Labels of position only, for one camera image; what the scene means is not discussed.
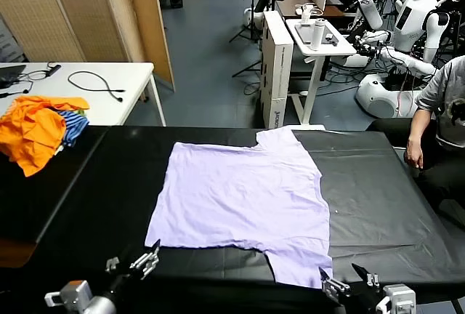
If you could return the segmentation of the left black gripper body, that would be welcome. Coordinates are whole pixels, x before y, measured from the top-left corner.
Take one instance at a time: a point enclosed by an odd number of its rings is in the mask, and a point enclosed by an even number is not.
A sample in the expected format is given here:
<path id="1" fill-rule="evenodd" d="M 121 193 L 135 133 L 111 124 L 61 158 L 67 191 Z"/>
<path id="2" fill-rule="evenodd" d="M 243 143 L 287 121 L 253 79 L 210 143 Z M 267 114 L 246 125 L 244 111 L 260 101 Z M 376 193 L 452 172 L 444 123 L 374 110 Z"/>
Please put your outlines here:
<path id="1" fill-rule="evenodd" d="M 144 272 L 138 269 L 128 269 L 125 273 L 117 274 L 105 290 L 107 298 L 121 298 L 124 292 L 144 278 Z"/>

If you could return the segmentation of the right gripper silver black finger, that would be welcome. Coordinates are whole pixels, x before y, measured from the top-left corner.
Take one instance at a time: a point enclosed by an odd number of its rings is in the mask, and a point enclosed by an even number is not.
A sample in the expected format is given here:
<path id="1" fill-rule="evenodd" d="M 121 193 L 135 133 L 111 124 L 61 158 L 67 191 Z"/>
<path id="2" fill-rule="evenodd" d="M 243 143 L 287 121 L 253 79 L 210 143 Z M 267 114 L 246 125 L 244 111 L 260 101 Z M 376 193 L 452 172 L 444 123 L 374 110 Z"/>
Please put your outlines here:
<path id="1" fill-rule="evenodd" d="M 377 273 L 371 273 L 355 263 L 352 263 L 352 267 L 368 287 L 379 287 L 379 276 Z"/>
<path id="2" fill-rule="evenodd" d="M 351 288 L 348 284 L 331 278 L 324 269 L 318 268 L 320 272 L 320 279 L 322 283 L 322 291 L 329 298 L 350 297 Z"/>

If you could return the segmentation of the person's right hand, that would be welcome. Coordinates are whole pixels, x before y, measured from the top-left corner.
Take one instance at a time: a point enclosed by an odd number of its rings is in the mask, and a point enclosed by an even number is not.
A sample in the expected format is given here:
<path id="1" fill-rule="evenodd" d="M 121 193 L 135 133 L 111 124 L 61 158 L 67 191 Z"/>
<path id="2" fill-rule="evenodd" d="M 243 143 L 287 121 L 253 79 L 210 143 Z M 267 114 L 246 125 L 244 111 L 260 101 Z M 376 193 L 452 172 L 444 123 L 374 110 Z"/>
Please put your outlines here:
<path id="1" fill-rule="evenodd" d="M 404 154 L 405 162 L 415 169 L 424 168 L 424 156 L 421 149 L 421 141 L 416 138 L 409 138 Z"/>

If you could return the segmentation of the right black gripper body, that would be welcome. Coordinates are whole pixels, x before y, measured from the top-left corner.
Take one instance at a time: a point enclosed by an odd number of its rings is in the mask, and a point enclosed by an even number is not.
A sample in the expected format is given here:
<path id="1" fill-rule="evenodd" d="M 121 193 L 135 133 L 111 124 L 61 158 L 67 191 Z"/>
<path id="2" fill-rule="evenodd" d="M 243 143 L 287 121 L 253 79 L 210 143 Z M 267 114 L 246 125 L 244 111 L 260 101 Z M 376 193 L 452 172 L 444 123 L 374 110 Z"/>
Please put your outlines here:
<path id="1" fill-rule="evenodd" d="M 345 310 L 376 310 L 376 306 L 384 298 L 379 287 L 368 286 L 367 283 L 351 283 L 350 295 L 344 297 Z"/>

